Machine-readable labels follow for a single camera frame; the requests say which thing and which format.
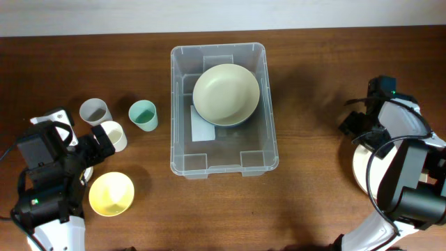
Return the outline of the cream cup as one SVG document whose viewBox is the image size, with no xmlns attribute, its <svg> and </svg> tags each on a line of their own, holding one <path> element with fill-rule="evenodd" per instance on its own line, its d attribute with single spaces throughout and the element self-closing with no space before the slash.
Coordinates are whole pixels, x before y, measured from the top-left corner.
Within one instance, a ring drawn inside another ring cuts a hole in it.
<svg viewBox="0 0 446 251">
<path fill-rule="evenodd" d="M 123 151 L 128 140 L 122 126 L 115 121 L 105 121 L 100 124 L 115 148 L 115 152 Z"/>
</svg>

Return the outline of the cream bowl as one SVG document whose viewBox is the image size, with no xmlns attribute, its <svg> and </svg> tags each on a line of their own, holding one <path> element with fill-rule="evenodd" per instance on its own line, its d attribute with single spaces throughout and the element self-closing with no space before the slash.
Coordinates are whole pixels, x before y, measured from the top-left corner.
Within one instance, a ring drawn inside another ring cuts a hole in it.
<svg viewBox="0 0 446 251">
<path fill-rule="evenodd" d="M 209 101 L 258 101 L 260 87 L 254 74 L 248 69 L 231 63 L 207 69 L 197 80 L 192 92 L 195 100 Z"/>
<path fill-rule="evenodd" d="M 388 167 L 393 161 L 397 150 L 398 148 L 394 146 L 383 159 L 380 159 L 376 156 L 372 161 L 370 171 L 370 186 L 371 193 L 374 199 L 377 196 L 380 182 L 382 181 Z M 366 149 L 363 145 L 358 145 L 353 155 L 353 174 L 357 184 L 365 193 L 367 193 L 366 168 L 370 155 L 371 151 Z"/>
</svg>

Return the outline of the mint green cup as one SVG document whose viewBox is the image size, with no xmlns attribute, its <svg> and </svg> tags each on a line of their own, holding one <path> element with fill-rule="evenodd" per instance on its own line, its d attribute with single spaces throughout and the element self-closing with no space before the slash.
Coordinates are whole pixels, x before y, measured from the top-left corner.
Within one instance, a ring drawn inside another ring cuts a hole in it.
<svg viewBox="0 0 446 251">
<path fill-rule="evenodd" d="M 131 122 L 145 132 L 151 132 L 157 128 L 157 110 L 149 100 L 139 100 L 132 104 L 128 116 Z"/>
</svg>

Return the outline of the dark blue bowl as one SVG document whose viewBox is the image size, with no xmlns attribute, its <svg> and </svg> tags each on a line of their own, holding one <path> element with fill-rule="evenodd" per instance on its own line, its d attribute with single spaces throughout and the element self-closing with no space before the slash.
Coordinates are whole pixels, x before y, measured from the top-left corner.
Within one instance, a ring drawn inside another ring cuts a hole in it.
<svg viewBox="0 0 446 251">
<path fill-rule="evenodd" d="M 259 102 L 217 102 L 209 100 L 195 100 L 194 107 L 197 113 L 205 121 L 215 126 L 231 127 L 244 123 L 253 115 Z"/>
</svg>

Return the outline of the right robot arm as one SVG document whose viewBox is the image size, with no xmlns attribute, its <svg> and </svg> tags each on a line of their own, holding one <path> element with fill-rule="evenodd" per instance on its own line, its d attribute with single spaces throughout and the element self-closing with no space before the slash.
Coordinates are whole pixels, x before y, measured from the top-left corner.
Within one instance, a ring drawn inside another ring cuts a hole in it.
<svg viewBox="0 0 446 251">
<path fill-rule="evenodd" d="M 374 212 L 340 235 L 333 250 L 388 250 L 403 237 L 445 224 L 445 141 L 420 113 L 413 96 L 398 93 L 393 77 L 371 79 L 366 111 L 351 112 L 339 130 L 357 145 L 356 181 Z"/>
</svg>

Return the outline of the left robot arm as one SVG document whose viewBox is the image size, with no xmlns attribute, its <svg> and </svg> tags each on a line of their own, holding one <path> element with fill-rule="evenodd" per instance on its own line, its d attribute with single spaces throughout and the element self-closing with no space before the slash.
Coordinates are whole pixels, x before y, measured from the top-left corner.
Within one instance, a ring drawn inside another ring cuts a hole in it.
<svg viewBox="0 0 446 251">
<path fill-rule="evenodd" d="M 17 182 L 19 195 L 12 221 L 26 234 L 32 250 L 84 250 L 82 201 L 87 168 L 115 153 L 102 126 L 71 147 L 71 127 L 58 121 L 31 126 L 17 139 L 27 166 Z"/>
</svg>

